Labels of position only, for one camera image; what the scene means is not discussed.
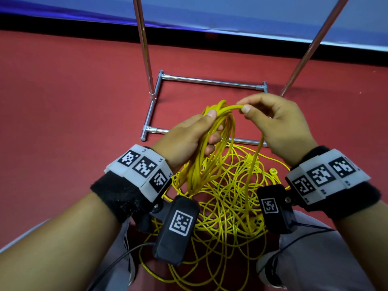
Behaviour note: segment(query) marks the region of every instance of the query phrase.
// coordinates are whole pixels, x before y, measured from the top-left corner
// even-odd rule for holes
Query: person's left hand
[[[216,117],[217,112],[214,109],[210,109],[206,116],[197,114],[173,127],[151,148],[166,159],[173,173],[177,173],[195,152],[199,139],[211,128]],[[211,134],[205,154],[210,155],[215,150],[214,145],[220,140],[219,132]]]

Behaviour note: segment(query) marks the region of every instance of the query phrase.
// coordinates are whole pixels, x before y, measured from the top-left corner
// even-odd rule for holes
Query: wristband
[[[165,158],[151,149],[134,145],[104,170],[90,188],[120,223],[132,215],[136,225],[152,231],[149,212],[171,185],[172,171]]]
[[[380,200],[370,177],[336,149],[319,146],[292,168],[286,180],[298,205],[307,211],[323,210],[341,219]]]

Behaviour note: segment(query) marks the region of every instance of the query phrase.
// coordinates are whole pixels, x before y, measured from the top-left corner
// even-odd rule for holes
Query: metal rack
[[[298,77],[299,73],[302,71],[308,60],[311,58],[315,50],[318,48],[319,44],[329,31],[330,27],[333,25],[334,21],[337,19],[338,15],[341,13],[342,9],[347,4],[348,0],[338,0],[337,4],[334,6],[333,10],[330,12],[329,16],[327,17],[325,23],[319,30],[318,34],[314,38],[313,42],[308,47],[307,52],[303,56],[303,58],[298,63],[298,66],[295,68],[294,72],[292,73],[291,77],[289,78],[288,82],[282,89],[280,95],[283,97],[284,94],[287,92],[287,90],[292,86],[292,84],[295,82],[296,78]],[[161,84],[163,81],[178,81],[178,82],[184,82],[184,83],[195,83],[195,84],[208,84],[212,86],[223,86],[223,87],[232,87],[232,88],[242,88],[242,89],[250,89],[250,90],[258,90],[263,92],[268,92],[268,86],[267,83],[264,81],[263,84],[241,84],[241,83],[230,83],[230,82],[224,82],[224,81],[212,81],[208,79],[196,79],[196,78],[184,78],[180,76],[172,76],[169,74],[164,74],[163,70],[159,71],[158,80],[156,81],[156,85],[154,87],[154,82],[152,78],[152,71],[151,71],[151,62],[149,59],[149,52],[148,52],[148,43],[147,43],[147,37],[146,37],[146,28],[144,25],[144,17],[143,17],[143,8],[141,0],[133,0],[133,7],[135,8],[135,14],[136,14],[136,21],[137,21],[137,28],[139,31],[140,36],[140,43],[142,46],[142,52],[143,52],[143,59],[144,59],[144,66],[145,66],[145,72],[147,74],[147,80],[148,80],[148,88],[149,88],[149,94],[151,103],[148,108],[147,116],[145,118],[145,123],[143,125],[143,130],[140,136],[140,140],[146,141],[147,140],[147,134],[148,133],[156,133],[156,134],[165,134],[169,130],[152,127],[150,126],[152,114],[154,112],[157,99],[159,96],[159,90],[161,87]],[[256,140],[248,140],[248,139],[240,139],[235,138],[235,143],[238,144],[247,144],[247,145],[258,145],[260,141]]]

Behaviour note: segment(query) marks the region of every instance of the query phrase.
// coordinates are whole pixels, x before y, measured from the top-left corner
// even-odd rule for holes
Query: qr code
[[[292,183],[294,184],[295,189],[302,196],[315,191],[314,186],[308,181],[306,176],[300,176],[296,180],[293,180]]]
[[[143,177],[148,177],[149,174],[157,167],[156,163],[143,156],[142,159],[133,167],[134,171],[138,172]]]
[[[264,213],[278,213],[279,209],[277,208],[275,198],[264,198],[261,200],[263,205]]]
[[[307,174],[319,187],[336,180],[335,176],[333,176],[323,164],[309,170]]]
[[[356,172],[355,168],[351,166],[350,163],[342,156],[329,162],[329,165],[341,178]]]
[[[139,158],[139,156],[139,153],[129,150],[122,158],[118,160],[118,162],[129,167],[135,160]]]
[[[182,236],[187,236],[192,220],[193,217],[191,215],[177,210],[175,211],[169,230]]]
[[[161,169],[158,169],[156,174],[149,180],[149,183],[159,193],[167,183],[167,177]]]

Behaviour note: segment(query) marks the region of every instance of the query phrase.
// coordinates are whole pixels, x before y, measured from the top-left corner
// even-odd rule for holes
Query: person's left arm
[[[190,158],[216,118],[216,111],[178,124],[152,149],[176,173]],[[220,141],[211,135],[206,154]],[[7,291],[85,290],[120,231],[109,208],[89,193],[0,254],[0,289]]]

